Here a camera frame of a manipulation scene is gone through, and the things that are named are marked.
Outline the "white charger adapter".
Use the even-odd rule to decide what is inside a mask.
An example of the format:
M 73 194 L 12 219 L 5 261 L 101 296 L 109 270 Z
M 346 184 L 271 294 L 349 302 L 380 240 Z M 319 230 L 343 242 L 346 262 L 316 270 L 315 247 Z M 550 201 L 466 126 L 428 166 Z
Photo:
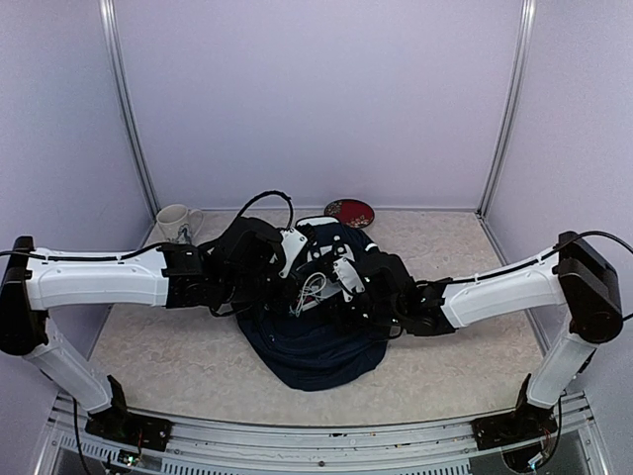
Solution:
M 309 303 L 316 302 L 318 304 L 335 296 L 339 292 L 340 292 L 340 289 L 338 287 L 325 288 L 319 292 L 312 292 L 312 294 L 309 296 L 308 302 Z

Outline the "navy blue backpack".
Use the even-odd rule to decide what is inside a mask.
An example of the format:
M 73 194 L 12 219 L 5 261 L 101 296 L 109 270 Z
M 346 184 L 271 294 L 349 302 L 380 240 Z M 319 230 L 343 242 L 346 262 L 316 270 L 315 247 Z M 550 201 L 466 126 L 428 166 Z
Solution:
M 263 310 L 263 301 L 239 313 L 238 327 L 264 364 L 288 387 L 324 391 L 348 384 L 374 370 L 383 360 L 390 327 L 373 324 L 356 332 L 335 326 L 335 305 L 341 294 L 309 303 L 312 292 L 326 285 L 325 266 L 340 257 L 354 262 L 378 246 L 361 230 L 334 217 L 302 218 L 316 237 L 299 255 L 291 274 L 300 282 L 296 315 L 282 317 Z

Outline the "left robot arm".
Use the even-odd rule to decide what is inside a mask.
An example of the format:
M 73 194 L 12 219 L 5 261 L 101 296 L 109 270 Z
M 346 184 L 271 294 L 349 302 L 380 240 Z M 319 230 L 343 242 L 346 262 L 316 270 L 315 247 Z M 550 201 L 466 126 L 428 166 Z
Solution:
M 120 384 L 68 342 L 49 320 L 49 310 L 136 304 L 205 307 L 223 317 L 262 300 L 288 276 L 307 242 L 293 228 L 277 229 L 256 218 L 236 218 L 200 245 L 156 243 L 115 255 L 36 248 L 31 237 L 19 237 L 5 254 L 1 350 L 31 361 L 113 437 L 132 438 L 138 419 Z

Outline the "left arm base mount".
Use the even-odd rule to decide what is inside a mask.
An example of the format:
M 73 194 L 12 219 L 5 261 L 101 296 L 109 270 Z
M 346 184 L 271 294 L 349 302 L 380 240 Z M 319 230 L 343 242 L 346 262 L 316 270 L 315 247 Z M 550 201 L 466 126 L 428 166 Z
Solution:
M 111 405 L 103 411 L 90 413 L 85 431 L 138 449 L 164 452 L 171 435 L 172 422 L 131 412 L 122 385 L 112 375 L 108 375 L 107 380 L 112 392 Z

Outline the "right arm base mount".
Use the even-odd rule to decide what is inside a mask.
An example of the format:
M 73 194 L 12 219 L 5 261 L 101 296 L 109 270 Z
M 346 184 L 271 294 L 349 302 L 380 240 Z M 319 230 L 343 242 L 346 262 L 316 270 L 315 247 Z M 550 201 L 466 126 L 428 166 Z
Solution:
M 476 445 L 487 450 L 511 445 L 554 433 L 560 428 L 554 409 L 543 409 L 528 403 L 527 388 L 531 374 L 524 379 L 515 407 L 502 414 L 480 417 L 471 421 Z

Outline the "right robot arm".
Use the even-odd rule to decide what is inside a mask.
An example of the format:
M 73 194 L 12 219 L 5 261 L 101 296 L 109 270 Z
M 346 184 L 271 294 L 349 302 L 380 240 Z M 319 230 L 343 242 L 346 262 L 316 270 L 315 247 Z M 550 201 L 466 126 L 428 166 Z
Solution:
M 565 232 L 540 253 L 484 274 L 416 281 L 395 254 L 372 251 L 333 263 L 353 315 L 415 336 L 454 333 L 526 309 L 563 306 L 565 324 L 538 369 L 527 376 L 506 431 L 526 439 L 540 428 L 568 384 L 597 348 L 614 340 L 627 320 L 614 267 L 586 241 Z

